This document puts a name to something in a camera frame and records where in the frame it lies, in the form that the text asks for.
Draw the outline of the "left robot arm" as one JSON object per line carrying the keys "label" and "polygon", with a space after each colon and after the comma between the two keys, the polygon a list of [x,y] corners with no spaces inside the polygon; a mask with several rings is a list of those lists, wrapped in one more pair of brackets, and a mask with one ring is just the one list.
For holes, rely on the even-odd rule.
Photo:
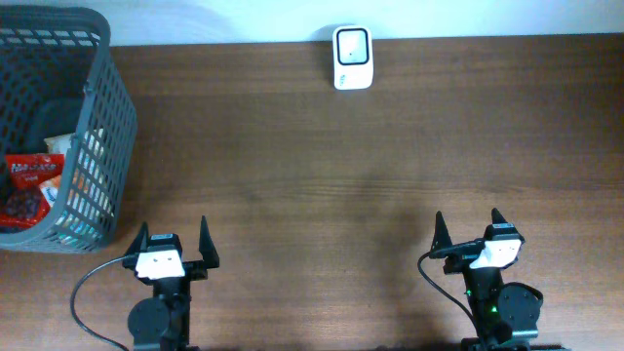
{"label": "left robot arm", "polygon": [[152,289],[138,302],[127,323],[135,350],[194,350],[190,343],[191,284],[220,266],[207,219],[200,221],[197,260],[185,261],[179,236],[154,234],[143,223],[125,252],[122,266]]}

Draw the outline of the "cream noodle packet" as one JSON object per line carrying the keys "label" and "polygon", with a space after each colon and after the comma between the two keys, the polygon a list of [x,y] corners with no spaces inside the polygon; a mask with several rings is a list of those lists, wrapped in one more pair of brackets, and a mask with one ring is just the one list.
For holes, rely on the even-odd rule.
{"label": "cream noodle packet", "polygon": [[[93,152],[96,156],[101,156],[104,152],[103,146],[100,141],[103,139],[104,129],[97,129],[90,132],[85,132],[84,140],[87,142],[87,149]],[[63,154],[66,155],[71,148],[72,134],[66,134],[61,136],[52,136],[44,139],[49,154]]]}

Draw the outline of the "teal tissue pack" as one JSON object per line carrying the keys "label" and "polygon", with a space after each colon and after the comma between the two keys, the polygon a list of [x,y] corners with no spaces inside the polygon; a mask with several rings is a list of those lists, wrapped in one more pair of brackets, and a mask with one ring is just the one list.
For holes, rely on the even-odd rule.
{"label": "teal tissue pack", "polygon": [[91,224],[73,214],[64,213],[57,221],[58,239],[66,245],[78,245],[79,241],[98,242],[102,234]]}

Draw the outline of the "red snack bag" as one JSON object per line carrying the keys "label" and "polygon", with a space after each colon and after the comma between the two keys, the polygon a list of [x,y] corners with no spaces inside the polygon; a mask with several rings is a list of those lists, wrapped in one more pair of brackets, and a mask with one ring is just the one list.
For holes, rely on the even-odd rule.
{"label": "red snack bag", "polygon": [[11,190],[1,206],[1,232],[17,233],[38,224],[49,212],[40,185],[60,176],[63,154],[7,154]]}

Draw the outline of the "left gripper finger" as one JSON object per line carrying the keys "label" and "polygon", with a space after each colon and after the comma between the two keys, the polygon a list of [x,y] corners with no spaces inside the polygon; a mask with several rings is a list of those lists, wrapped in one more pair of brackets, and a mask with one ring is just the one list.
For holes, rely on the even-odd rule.
{"label": "left gripper finger", "polygon": [[215,269],[220,266],[220,258],[210,234],[208,220],[204,215],[200,223],[199,253],[207,269]]}
{"label": "left gripper finger", "polygon": [[147,246],[148,225],[143,222],[140,229],[125,252],[125,256],[137,256]]}

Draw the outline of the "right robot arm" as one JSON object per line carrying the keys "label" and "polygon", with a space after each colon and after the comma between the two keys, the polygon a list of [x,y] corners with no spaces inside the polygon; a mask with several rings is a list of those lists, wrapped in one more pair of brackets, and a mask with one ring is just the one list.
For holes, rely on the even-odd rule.
{"label": "right robot arm", "polygon": [[517,262],[524,236],[498,209],[491,210],[481,238],[455,244],[444,217],[436,213],[430,259],[442,259],[447,275],[460,274],[465,284],[467,314],[476,332],[460,341],[462,350],[528,350],[538,337],[543,294],[523,283],[505,283],[502,271]]}

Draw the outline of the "orange tissue pack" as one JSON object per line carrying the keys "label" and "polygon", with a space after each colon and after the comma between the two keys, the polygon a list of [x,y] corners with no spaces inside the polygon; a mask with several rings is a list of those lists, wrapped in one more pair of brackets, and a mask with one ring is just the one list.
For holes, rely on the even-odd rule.
{"label": "orange tissue pack", "polygon": [[61,180],[62,175],[57,175],[38,185],[42,197],[50,209],[54,206],[58,199]]}

